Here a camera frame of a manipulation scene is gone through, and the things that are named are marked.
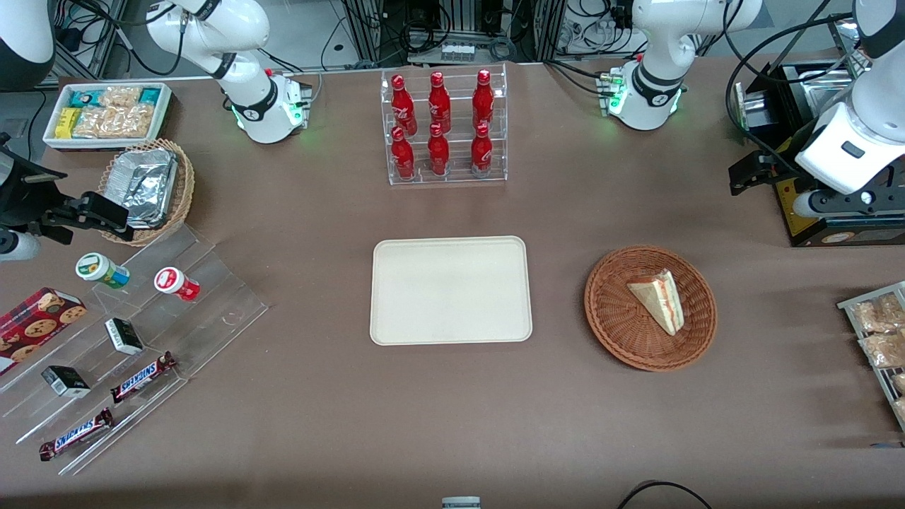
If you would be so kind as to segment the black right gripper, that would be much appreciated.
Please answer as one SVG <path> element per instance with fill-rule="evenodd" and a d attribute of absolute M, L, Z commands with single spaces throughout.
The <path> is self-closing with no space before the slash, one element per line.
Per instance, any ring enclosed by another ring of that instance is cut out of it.
<path fill-rule="evenodd" d="M 64 205 L 66 197 L 56 181 L 68 177 L 20 157 L 6 147 L 10 136 L 1 136 L 3 228 L 33 236 L 44 236 L 61 245 L 70 245 L 72 228 L 98 230 L 119 240 L 132 241 L 134 229 L 127 225 L 129 212 L 97 192 L 84 192 L 69 199 L 74 211 L 52 211 Z"/>

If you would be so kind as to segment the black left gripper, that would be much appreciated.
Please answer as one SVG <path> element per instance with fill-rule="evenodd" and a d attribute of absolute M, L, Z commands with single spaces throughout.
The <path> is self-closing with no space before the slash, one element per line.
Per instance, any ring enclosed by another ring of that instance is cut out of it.
<path fill-rule="evenodd" d="M 757 157 L 744 157 L 730 166 L 730 193 L 736 197 L 750 188 L 775 185 L 790 178 L 804 178 L 805 171 L 776 153 L 757 151 Z"/>

